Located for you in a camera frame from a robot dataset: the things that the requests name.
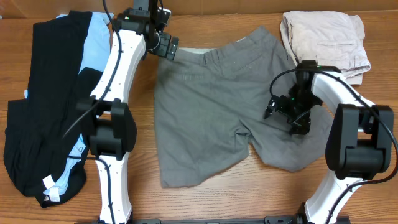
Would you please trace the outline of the grey shorts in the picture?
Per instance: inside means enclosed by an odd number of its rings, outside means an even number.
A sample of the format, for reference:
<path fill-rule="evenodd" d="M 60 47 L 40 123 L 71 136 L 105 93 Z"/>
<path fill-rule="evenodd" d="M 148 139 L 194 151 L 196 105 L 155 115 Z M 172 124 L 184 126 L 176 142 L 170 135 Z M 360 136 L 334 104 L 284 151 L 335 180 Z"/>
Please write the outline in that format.
<path fill-rule="evenodd" d="M 291 135 L 286 118 L 265 118 L 272 95 L 295 83 L 293 60 L 259 27 L 218 49 L 180 48 L 160 59 L 154 92 L 155 139 L 163 187 L 191 187 L 228 169 L 253 146 L 262 162 L 290 172 L 324 155 L 332 118 L 311 109 L 310 132 Z"/>

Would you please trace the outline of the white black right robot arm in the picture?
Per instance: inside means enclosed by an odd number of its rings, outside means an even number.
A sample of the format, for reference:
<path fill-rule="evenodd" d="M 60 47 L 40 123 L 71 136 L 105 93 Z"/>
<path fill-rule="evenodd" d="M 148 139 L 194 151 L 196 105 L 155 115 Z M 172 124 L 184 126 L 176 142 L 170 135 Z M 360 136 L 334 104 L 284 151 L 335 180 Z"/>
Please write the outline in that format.
<path fill-rule="evenodd" d="M 397 150 L 394 112 L 362 97 L 337 67 L 303 60 L 293 72 L 296 83 L 288 96 L 272 95 L 264 117 L 279 112 L 287 118 L 290 134 L 304 135 L 310 130 L 310 110 L 326 104 L 334 114 L 325 148 L 329 171 L 295 215 L 266 216 L 264 223 L 350 224 L 340 210 L 355 191 L 363 185 L 387 182 L 397 174 L 394 169 L 383 179 L 374 178 L 387 170 L 391 152 Z"/>

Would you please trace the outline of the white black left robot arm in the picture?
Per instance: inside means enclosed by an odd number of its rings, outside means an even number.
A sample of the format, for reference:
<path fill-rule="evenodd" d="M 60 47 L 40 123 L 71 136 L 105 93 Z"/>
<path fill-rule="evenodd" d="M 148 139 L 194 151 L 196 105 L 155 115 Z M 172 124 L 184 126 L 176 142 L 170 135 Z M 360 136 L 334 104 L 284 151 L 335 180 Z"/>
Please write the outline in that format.
<path fill-rule="evenodd" d="M 98 223 L 131 222 L 127 168 L 137 128 L 129 93 L 137 66 L 147 54 L 174 59 L 179 39 L 164 31 L 171 15 L 162 1 L 135 0 L 132 8 L 111 19 L 113 45 L 105 70 L 90 97 L 77 103 L 77 123 L 99 173 Z"/>

